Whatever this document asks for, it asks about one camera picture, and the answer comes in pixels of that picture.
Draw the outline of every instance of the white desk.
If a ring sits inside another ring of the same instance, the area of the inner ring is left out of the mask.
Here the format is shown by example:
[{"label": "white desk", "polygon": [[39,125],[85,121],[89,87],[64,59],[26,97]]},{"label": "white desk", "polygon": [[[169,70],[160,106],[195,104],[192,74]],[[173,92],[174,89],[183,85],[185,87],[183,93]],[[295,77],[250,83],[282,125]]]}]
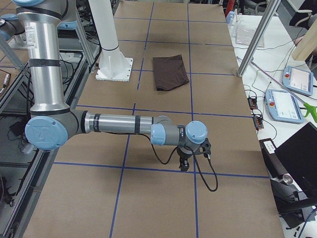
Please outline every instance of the white desk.
[{"label": "white desk", "polygon": [[[256,28],[260,22],[261,16],[245,16],[240,15],[241,18],[241,25],[249,26],[250,28]],[[236,47],[240,48],[247,48],[247,46],[236,44],[236,38],[231,35],[232,44],[235,47],[235,54],[236,56],[239,56],[240,58],[243,58],[244,54],[246,53],[246,49],[238,49]],[[276,46],[280,46],[287,43],[285,46],[278,47],[276,49],[272,50],[260,50],[261,48],[258,48],[254,54],[254,62],[257,63],[262,69],[266,71],[275,71],[277,69],[282,69],[286,67],[286,62],[288,59],[288,56],[294,49],[294,44],[292,42],[292,39],[289,37],[288,33],[286,32],[283,24],[279,20],[278,17],[274,17],[269,24],[266,32],[264,33],[264,48],[274,48]],[[293,60],[292,56],[290,56],[287,65],[290,66],[299,66],[299,68],[308,70],[309,68],[306,66],[305,62],[303,61],[295,61]],[[257,96],[264,96],[263,92],[257,90],[256,88],[265,91],[267,87],[269,89],[281,89],[279,85],[277,85],[275,82],[272,82],[269,84],[270,80],[260,71],[258,72],[257,79],[254,83],[254,87],[252,87],[252,84],[256,78],[257,75],[257,69],[253,66],[249,66],[243,75],[243,83],[246,85],[245,88],[249,89],[247,85],[251,87],[251,90],[254,90],[257,94]],[[283,71],[276,71],[270,73],[270,75],[274,75],[274,78],[282,81],[282,75]],[[308,97],[305,97],[303,95],[298,94],[304,101],[309,103],[310,105],[317,105],[317,101],[314,101]],[[314,94],[312,95],[313,98],[317,98],[317,90],[314,91]],[[284,141],[286,141],[290,136],[292,136],[295,132],[297,132],[300,128],[302,128],[306,123],[309,121],[313,122],[314,125],[317,123],[314,122],[311,115],[309,115],[307,118],[304,119],[303,124],[292,124],[292,123],[285,123],[285,122],[278,122],[273,121],[268,114],[266,105],[263,103],[263,98],[258,98],[258,106],[259,109],[263,112],[264,119],[268,122],[270,122],[277,130],[277,136],[274,139],[275,145],[278,147],[281,145]],[[269,125],[267,122],[264,122],[264,129],[259,130],[258,133],[258,139],[265,139],[265,138],[274,138],[275,136],[275,130],[271,125]],[[287,224],[283,219],[281,219],[283,230],[286,238],[292,238],[294,235],[295,229],[292,230],[286,230],[285,227],[287,227]],[[305,230],[302,234],[303,237],[316,237],[317,236],[317,222],[308,222]]]}]

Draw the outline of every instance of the dark brown towel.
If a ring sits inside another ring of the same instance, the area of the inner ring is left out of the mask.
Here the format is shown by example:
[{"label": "dark brown towel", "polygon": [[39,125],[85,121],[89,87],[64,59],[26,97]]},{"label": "dark brown towel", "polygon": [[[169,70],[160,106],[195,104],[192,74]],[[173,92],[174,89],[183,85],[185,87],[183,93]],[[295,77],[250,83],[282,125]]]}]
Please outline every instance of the dark brown towel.
[{"label": "dark brown towel", "polygon": [[182,55],[154,57],[153,71],[158,91],[170,91],[189,82]]}]

